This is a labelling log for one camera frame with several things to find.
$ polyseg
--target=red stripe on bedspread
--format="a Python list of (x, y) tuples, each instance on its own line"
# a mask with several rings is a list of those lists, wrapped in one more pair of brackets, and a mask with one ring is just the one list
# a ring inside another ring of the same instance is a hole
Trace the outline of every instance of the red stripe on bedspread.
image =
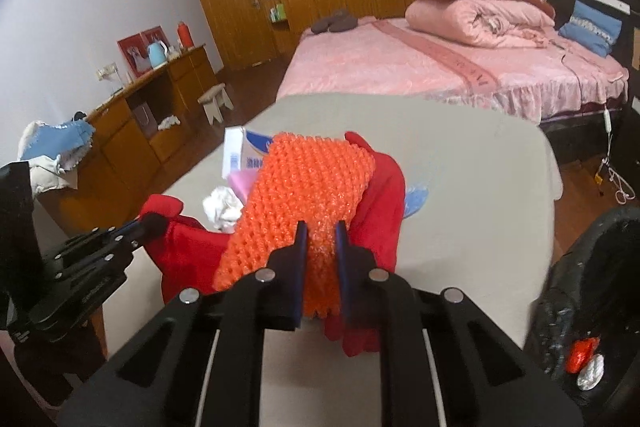
[(453, 71), (464, 80), (469, 94), (491, 94), (498, 90), (500, 83), (489, 71), (481, 68), (464, 55), (441, 46), (428, 38), (409, 33), (386, 20), (375, 21), (373, 26), (410, 48), (436, 60), (447, 70)]

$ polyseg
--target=small stool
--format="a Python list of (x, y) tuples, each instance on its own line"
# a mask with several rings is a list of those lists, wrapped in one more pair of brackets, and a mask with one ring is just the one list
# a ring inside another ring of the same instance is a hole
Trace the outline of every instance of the small stool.
[(216, 84), (211, 89), (206, 91), (198, 99), (198, 103), (204, 107), (204, 112), (209, 119), (209, 123), (213, 125), (213, 119), (215, 118), (222, 123), (222, 113), (220, 107), (223, 105), (229, 109), (233, 109), (234, 105), (229, 99), (229, 95), (226, 93), (225, 84)]

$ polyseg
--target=red photo frame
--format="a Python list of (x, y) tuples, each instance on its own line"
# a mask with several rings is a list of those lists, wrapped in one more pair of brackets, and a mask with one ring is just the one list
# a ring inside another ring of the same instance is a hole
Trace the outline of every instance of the red photo frame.
[(147, 71), (151, 71), (151, 62), (146, 52), (145, 40), (141, 34), (132, 35), (118, 41), (118, 47), (122, 52), (133, 76), (139, 78)]
[(166, 35), (164, 34), (160, 26), (144, 30), (142, 33), (140, 33), (140, 35), (142, 35), (142, 38), (144, 39), (147, 46), (149, 44), (152, 44), (153, 42), (162, 41), (167, 48), (169, 47), (169, 41), (167, 40)]

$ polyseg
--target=red thermos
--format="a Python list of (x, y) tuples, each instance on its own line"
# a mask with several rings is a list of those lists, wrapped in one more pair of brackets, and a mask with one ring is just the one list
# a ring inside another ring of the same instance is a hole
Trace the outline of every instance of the red thermos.
[(178, 37), (183, 47), (187, 49), (193, 48), (193, 39), (191, 38), (191, 33), (189, 33), (189, 27), (182, 21), (178, 24)]

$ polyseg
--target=white wall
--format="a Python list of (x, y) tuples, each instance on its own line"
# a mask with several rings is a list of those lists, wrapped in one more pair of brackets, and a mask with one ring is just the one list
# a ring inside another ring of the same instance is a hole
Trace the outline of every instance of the white wall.
[(0, 0), (0, 165), (14, 161), (32, 120), (57, 124), (104, 102), (113, 83), (95, 71), (116, 62), (128, 71), (116, 42), (161, 25), (176, 43), (184, 20), (222, 66), (199, 0)]

